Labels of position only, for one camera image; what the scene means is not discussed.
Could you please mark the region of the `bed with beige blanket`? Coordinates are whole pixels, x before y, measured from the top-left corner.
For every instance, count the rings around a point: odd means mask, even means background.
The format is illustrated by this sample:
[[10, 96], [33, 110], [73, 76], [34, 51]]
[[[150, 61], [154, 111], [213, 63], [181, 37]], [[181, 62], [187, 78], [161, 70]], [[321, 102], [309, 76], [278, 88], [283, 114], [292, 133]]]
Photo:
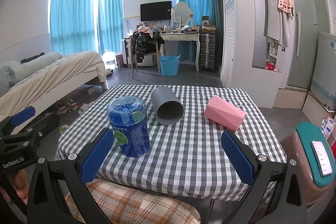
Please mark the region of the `bed with beige blanket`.
[[101, 56], [85, 51], [62, 56], [47, 53], [33, 61], [1, 64], [1, 120], [29, 106], [36, 115], [76, 88], [98, 78], [105, 88], [106, 69]]

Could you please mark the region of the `teal lidded brown bin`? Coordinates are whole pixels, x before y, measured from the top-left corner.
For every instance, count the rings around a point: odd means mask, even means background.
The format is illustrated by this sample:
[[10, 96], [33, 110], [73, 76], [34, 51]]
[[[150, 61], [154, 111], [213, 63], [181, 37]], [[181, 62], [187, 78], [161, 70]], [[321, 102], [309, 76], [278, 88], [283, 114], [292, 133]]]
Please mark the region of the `teal lidded brown bin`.
[[302, 176], [307, 207], [331, 188], [335, 180], [335, 158], [321, 130], [302, 122], [281, 141], [288, 160], [295, 160]]

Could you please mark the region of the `wooden chair with clothes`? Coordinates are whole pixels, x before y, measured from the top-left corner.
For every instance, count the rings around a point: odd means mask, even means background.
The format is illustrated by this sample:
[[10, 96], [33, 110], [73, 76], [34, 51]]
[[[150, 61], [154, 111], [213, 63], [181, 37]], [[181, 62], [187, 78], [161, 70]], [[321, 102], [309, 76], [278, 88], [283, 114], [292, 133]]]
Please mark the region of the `wooden chair with clothes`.
[[143, 63], [146, 56], [155, 56], [157, 60], [158, 75], [161, 77], [161, 67], [159, 64], [160, 50], [165, 41], [158, 30], [153, 31], [144, 22], [139, 25], [130, 38], [131, 54], [131, 75], [134, 77], [134, 70], [138, 71], [138, 64]]

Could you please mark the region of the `yellow-green slipper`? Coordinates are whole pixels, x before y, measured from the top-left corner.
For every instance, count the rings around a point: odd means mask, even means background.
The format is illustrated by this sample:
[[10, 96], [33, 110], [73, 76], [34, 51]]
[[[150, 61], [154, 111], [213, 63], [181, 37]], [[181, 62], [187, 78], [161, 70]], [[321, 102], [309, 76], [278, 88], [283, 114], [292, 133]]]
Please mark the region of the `yellow-green slipper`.
[[64, 124], [64, 125], [60, 126], [60, 130], [59, 130], [60, 134], [61, 135], [64, 134], [68, 128], [69, 128], [69, 125], [67, 125], [67, 124]]

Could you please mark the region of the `grey checkered tablecloth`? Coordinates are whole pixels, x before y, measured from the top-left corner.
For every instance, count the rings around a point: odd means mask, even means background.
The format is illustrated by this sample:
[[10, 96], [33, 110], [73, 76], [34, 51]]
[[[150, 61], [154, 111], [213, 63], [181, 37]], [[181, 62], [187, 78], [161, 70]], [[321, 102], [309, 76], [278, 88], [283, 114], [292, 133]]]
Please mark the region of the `grey checkered tablecloth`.
[[245, 112], [236, 131], [241, 142], [275, 162], [286, 154], [258, 106], [243, 90], [173, 85], [184, 107], [176, 124], [160, 124], [151, 104], [153, 85], [117, 85], [103, 93], [59, 138], [56, 159], [79, 152], [105, 127], [106, 107], [120, 96], [137, 96], [147, 106], [150, 150], [140, 157], [125, 156], [118, 143], [112, 145], [98, 177], [125, 186], [173, 196], [237, 201], [247, 190], [221, 146], [224, 128], [204, 116], [213, 96], [219, 96]]

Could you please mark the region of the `plaid seat cushion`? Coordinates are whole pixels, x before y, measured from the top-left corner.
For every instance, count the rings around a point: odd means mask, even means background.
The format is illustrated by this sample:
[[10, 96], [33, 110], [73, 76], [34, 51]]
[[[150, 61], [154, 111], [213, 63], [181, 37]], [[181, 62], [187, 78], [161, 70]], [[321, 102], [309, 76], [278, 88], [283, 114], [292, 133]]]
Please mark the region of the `plaid seat cushion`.
[[112, 223], [200, 223], [197, 209], [173, 197], [150, 194], [96, 178], [87, 183]]

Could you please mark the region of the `grey cylindrical cup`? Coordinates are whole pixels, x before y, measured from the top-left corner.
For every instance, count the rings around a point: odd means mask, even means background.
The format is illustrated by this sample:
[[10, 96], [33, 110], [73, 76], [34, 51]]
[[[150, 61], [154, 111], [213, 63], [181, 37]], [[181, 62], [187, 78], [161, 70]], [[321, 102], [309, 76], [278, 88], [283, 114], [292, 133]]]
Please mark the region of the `grey cylindrical cup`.
[[167, 86], [159, 86], [151, 93], [151, 104], [159, 123], [175, 124], [183, 117], [184, 107], [175, 93]]

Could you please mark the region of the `white slipper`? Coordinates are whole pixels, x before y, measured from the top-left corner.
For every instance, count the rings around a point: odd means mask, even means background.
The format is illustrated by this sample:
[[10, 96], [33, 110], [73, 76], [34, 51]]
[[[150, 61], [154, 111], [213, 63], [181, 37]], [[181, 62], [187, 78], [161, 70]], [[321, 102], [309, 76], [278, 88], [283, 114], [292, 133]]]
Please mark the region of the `white slipper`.
[[90, 104], [84, 103], [78, 110], [78, 115], [82, 115], [88, 108]]

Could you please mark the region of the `pink faceted cup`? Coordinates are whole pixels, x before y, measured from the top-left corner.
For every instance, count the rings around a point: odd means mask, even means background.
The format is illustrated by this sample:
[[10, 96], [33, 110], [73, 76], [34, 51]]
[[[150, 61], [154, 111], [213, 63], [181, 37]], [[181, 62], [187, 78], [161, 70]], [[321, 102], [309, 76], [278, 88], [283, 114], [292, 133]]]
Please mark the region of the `pink faceted cup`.
[[242, 124], [246, 113], [235, 105], [214, 95], [206, 105], [205, 117], [234, 132]]

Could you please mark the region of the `blue plastic basket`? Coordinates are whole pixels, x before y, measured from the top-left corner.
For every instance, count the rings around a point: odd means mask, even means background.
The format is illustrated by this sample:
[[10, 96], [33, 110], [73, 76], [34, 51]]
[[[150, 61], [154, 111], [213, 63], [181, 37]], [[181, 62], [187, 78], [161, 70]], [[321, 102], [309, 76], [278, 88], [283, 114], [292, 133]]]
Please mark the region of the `blue plastic basket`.
[[180, 56], [160, 56], [159, 63], [163, 76], [173, 77], [178, 74]]

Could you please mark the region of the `white vanity desk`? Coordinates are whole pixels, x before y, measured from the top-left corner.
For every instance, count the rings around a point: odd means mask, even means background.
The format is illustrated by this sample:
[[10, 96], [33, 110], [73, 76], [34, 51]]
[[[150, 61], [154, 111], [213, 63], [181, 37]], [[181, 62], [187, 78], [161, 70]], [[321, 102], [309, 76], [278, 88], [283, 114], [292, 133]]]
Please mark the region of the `white vanity desk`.
[[201, 50], [200, 34], [184, 34], [184, 33], [165, 33], [161, 34], [164, 41], [182, 41], [182, 42], [195, 42], [197, 46], [195, 55], [196, 71], [199, 71], [199, 54]]

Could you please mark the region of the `black wall television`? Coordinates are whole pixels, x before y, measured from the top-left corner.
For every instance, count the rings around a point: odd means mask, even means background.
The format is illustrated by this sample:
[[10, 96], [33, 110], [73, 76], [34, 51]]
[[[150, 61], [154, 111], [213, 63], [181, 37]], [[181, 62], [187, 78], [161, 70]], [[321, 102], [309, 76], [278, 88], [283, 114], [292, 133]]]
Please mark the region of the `black wall television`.
[[151, 2], [140, 4], [141, 21], [157, 21], [171, 19], [171, 1]]

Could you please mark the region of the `blue plastic bottle cup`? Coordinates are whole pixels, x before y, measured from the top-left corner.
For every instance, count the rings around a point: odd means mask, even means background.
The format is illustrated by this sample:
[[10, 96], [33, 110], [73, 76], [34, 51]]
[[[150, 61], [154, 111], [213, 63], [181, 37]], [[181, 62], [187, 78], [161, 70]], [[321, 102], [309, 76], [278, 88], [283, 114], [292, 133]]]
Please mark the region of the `blue plastic bottle cup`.
[[128, 157], [139, 157], [150, 149], [145, 102], [136, 96], [121, 96], [110, 102], [106, 113], [114, 138]]

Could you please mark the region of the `blue window curtain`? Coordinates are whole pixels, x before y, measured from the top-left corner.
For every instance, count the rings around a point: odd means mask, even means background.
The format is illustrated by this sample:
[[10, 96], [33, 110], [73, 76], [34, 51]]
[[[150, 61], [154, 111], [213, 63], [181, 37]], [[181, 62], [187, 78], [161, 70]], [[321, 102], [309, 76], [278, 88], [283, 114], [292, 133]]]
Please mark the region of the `blue window curtain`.
[[50, 41], [64, 55], [122, 51], [123, 0], [50, 0]]

